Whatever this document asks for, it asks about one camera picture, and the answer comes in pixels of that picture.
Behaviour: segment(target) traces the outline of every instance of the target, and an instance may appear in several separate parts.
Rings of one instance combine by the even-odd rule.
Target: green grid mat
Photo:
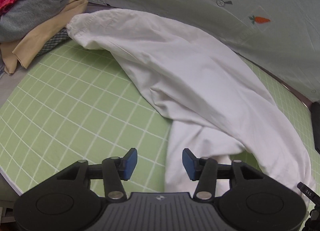
[[[320,183],[308,108],[245,62],[297,130]],[[101,163],[131,147],[138,149],[139,158],[132,179],[124,182],[126,191],[164,190],[171,121],[148,104],[108,51],[85,50],[74,41],[56,48],[21,81],[0,118],[0,166],[23,192],[79,159]],[[258,168],[252,154],[235,158]],[[92,190],[103,196],[102,181],[93,181]]]

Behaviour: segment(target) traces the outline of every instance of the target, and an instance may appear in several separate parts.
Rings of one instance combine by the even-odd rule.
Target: carrot print
[[[249,19],[251,20],[252,24],[254,24],[255,22],[257,22],[258,24],[263,24],[271,21],[270,19],[267,19],[267,18],[255,17],[255,16],[249,17]]]

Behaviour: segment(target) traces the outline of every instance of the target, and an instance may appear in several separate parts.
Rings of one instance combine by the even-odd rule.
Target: silver screw
[[[108,194],[108,197],[111,199],[120,199],[124,196],[124,194],[121,191],[111,191]]]
[[[196,194],[196,197],[201,200],[208,200],[212,197],[212,194],[207,191],[200,191]]]

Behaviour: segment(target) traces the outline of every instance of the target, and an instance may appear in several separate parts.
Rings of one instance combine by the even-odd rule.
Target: pile of clothes
[[[0,0],[0,77],[68,39],[67,23],[87,0]]]

